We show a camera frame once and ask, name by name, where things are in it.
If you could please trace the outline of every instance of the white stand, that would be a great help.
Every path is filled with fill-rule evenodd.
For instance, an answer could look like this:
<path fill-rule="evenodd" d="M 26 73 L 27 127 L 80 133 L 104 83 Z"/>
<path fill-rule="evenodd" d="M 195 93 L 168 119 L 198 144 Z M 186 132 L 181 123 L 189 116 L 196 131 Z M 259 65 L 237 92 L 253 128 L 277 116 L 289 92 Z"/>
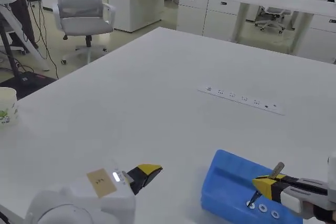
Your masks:
<path fill-rule="evenodd" d="M 43 71 L 48 71 L 49 67 L 47 61 L 42 58 L 42 55 L 35 49 L 31 42 L 25 39 L 24 33 L 22 31 L 22 26 L 20 22 L 15 18 L 15 16 L 3 5 L 0 5 L 0 13 L 4 16 L 6 21 L 12 27 L 13 31 L 17 34 L 21 42 L 26 46 L 29 52 L 34 56 L 36 61 L 39 63 Z"/>
<path fill-rule="evenodd" d="M 71 52 L 71 53 L 69 53 L 67 55 L 64 55 L 62 57 L 61 63 L 62 63 L 62 65 L 66 65 L 67 64 L 67 60 L 69 58 L 73 58 L 75 56 L 85 54 L 87 56 L 87 64 L 89 64 L 91 62 L 91 54 L 92 54 L 92 52 L 97 52 L 97 53 L 103 55 L 105 52 L 107 52 L 107 49 L 103 45 L 95 45 L 95 46 L 91 46 L 91 47 L 76 46 L 76 51 Z"/>
<path fill-rule="evenodd" d="M 116 9 L 114 28 L 133 32 L 161 20 L 164 0 L 108 0 Z"/>
<path fill-rule="evenodd" d="M 258 25 L 262 25 L 261 30 L 264 30 L 268 26 L 277 28 L 280 34 L 282 34 L 282 31 L 285 29 L 285 26 L 279 21 L 277 21 L 276 19 L 275 20 L 270 20 L 270 19 L 261 20 L 261 21 L 255 22 L 255 26 L 258 26 Z"/>

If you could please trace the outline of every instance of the paper cup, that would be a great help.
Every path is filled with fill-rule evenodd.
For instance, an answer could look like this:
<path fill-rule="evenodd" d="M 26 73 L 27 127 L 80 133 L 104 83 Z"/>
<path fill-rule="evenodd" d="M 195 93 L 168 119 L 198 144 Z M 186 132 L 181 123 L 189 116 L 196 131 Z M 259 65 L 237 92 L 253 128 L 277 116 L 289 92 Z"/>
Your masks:
<path fill-rule="evenodd" d="M 17 108 L 16 90 L 0 87 L 0 127 L 17 122 Z"/>

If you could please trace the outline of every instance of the blue plastic tray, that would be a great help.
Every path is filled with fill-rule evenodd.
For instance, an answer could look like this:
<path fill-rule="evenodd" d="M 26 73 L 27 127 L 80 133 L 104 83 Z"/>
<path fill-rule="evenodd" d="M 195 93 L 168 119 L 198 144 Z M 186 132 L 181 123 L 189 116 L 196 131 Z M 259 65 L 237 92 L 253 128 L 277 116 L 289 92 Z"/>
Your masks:
<path fill-rule="evenodd" d="M 255 209 L 246 207 L 256 190 L 252 179 L 270 172 L 269 168 L 218 150 L 203 184 L 202 208 L 234 224 L 302 224 L 302 218 L 264 196 L 257 199 Z M 264 204 L 267 212 L 261 212 L 259 204 Z M 273 210 L 279 213 L 278 219 L 271 215 Z"/>

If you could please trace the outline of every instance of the paper label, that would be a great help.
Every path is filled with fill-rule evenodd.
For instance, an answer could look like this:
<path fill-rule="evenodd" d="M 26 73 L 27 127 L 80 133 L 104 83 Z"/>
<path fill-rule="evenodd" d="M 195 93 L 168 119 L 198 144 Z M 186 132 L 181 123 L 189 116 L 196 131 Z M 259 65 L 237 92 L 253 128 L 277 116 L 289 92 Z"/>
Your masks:
<path fill-rule="evenodd" d="M 102 198 L 117 190 L 105 169 L 100 169 L 87 174 L 98 198 Z"/>

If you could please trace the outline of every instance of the power outlet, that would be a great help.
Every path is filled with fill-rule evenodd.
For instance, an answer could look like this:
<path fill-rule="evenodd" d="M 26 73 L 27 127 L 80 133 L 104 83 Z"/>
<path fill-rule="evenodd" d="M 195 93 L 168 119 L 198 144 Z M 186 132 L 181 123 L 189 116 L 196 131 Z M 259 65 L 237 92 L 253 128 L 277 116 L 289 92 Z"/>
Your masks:
<path fill-rule="evenodd" d="M 217 89 L 211 86 L 200 87 L 198 90 L 200 92 L 204 92 L 204 93 L 215 95 L 217 97 L 221 97 L 227 100 L 246 104 L 246 105 L 261 109 L 261 110 L 266 110 L 266 111 L 273 112 L 279 115 L 284 115 L 282 108 L 279 106 L 279 104 L 275 102 L 268 102 L 262 99 L 252 98 L 247 95 L 240 95 L 235 92 L 225 91 L 225 90 Z"/>

